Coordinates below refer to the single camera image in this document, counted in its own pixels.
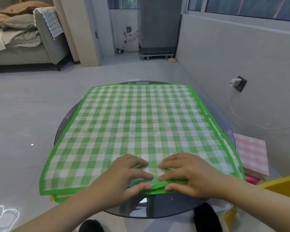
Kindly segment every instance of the gray sofa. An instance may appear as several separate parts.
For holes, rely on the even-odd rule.
[[[50,4],[51,6],[54,6],[53,0],[38,1],[42,1]],[[3,9],[18,2],[19,0],[0,0],[0,8]],[[0,65],[40,63],[53,63],[57,65],[58,62],[60,62],[67,54],[69,54],[70,50],[65,35],[61,34],[54,39],[42,14],[38,14],[35,17],[42,44],[36,47],[16,47],[1,50]]]

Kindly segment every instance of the black shoe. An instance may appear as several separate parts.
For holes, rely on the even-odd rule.
[[[97,220],[85,220],[78,232],[104,232],[101,224]]]
[[[197,232],[222,232],[218,216],[208,203],[194,209],[193,220]]]

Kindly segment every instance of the finger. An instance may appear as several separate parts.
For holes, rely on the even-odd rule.
[[[173,169],[158,177],[159,181],[172,180],[172,179],[186,179],[187,175],[183,168]]]
[[[149,163],[146,160],[143,160],[140,157],[136,157],[133,155],[129,155],[129,157],[126,159],[125,163],[127,163],[129,168],[134,167],[137,164],[140,164],[142,166],[147,166]]]
[[[185,195],[190,195],[195,197],[196,196],[196,192],[193,188],[191,188],[190,186],[187,185],[183,185],[183,184],[178,184],[178,183],[170,183],[165,187],[166,191],[176,191],[176,192],[180,192],[182,194]]]
[[[162,160],[162,162],[166,162],[166,161],[170,161],[170,160],[182,160],[185,159],[187,157],[187,154],[189,153],[177,153],[177,154],[173,154],[169,157],[166,157]]]
[[[167,162],[162,162],[158,164],[159,168],[168,169],[168,168],[181,168],[184,165],[184,160],[170,160]]]
[[[154,175],[147,173],[142,169],[129,169],[128,176],[129,179],[138,179],[138,178],[152,179],[154,177]]]
[[[124,191],[124,200],[126,201],[145,190],[151,190],[151,185],[149,183],[140,183],[138,185],[132,186]]]

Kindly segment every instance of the window glass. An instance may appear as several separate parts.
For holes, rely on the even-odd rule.
[[[290,20],[290,0],[208,0],[206,11]]]
[[[189,0],[188,10],[201,11],[203,0]]]
[[[108,0],[110,9],[137,9],[138,0]]]

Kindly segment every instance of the white charging cable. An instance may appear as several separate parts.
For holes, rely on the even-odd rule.
[[[234,111],[233,111],[233,109],[232,109],[231,102],[230,102],[230,96],[229,96],[228,85],[232,86],[232,85],[231,85],[231,82],[229,82],[229,83],[227,84],[227,95],[228,95],[228,100],[229,100],[230,109],[231,109],[231,111],[233,112],[234,115],[236,115],[238,118],[240,118],[237,114],[234,113]],[[257,127],[263,128],[263,129],[268,129],[268,130],[281,130],[281,129],[288,129],[288,128],[290,128],[290,126],[288,126],[288,127],[280,128],[280,129],[269,129],[269,128],[266,128],[266,127],[262,127],[262,126],[259,126],[259,125],[252,124],[252,123],[250,123],[250,122],[248,122],[248,121],[245,121],[245,120],[242,119],[242,118],[240,118],[240,119],[241,119],[242,121],[248,123],[248,124],[251,124],[251,125],[254,125],[254,126],[257,126]]]

